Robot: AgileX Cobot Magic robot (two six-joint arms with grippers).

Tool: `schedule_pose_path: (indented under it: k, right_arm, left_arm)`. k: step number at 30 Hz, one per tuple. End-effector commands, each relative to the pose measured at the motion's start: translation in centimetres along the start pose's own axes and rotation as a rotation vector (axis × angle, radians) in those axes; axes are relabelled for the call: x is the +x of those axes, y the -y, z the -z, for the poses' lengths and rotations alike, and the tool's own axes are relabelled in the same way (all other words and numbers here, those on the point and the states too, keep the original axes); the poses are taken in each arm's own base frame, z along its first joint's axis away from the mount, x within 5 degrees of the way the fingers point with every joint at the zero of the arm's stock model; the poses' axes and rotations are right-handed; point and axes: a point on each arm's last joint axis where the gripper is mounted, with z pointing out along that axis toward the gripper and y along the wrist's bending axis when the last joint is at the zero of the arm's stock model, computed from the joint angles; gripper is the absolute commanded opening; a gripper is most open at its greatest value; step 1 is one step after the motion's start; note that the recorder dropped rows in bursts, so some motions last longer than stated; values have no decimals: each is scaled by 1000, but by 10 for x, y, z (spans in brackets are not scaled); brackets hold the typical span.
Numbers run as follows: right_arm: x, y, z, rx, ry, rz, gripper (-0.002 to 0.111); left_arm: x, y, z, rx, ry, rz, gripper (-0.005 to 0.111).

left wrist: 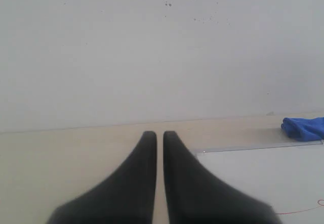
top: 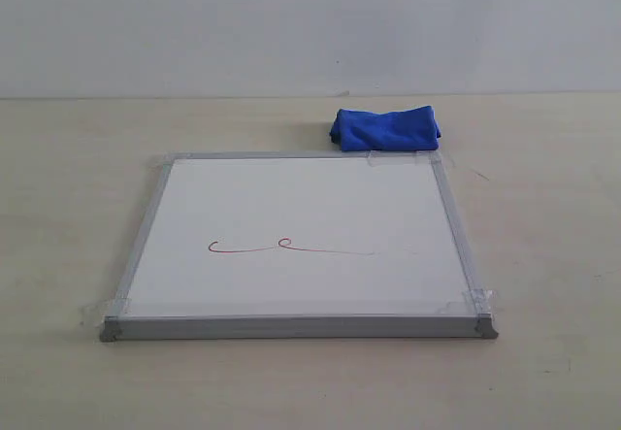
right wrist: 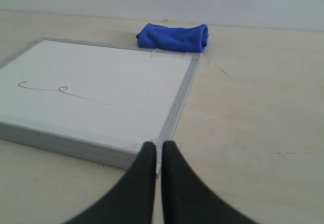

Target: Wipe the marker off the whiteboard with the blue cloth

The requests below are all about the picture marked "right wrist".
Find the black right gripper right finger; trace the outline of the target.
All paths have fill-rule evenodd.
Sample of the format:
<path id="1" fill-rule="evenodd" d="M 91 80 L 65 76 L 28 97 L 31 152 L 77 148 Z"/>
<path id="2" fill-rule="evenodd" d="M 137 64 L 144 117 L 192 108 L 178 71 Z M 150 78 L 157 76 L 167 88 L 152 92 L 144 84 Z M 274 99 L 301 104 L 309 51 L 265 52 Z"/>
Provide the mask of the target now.
<path id="1" fill-rule="evenodd" d="M 211 191 L 173 141 L 163 144 L 161 197 L 164 223 L 256 223 Z"/>

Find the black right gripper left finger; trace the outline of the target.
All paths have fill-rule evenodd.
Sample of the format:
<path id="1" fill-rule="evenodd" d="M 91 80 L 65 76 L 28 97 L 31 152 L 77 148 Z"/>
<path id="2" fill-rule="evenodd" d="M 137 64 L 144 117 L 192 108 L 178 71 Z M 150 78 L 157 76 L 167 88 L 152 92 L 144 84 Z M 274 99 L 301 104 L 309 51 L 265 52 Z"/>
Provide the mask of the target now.
<path id="1" fill-rule="evenodd" d="M 156 146 L 145 142 L 113 188 L 66 223 L 152 223 L 155 171 Z"/>

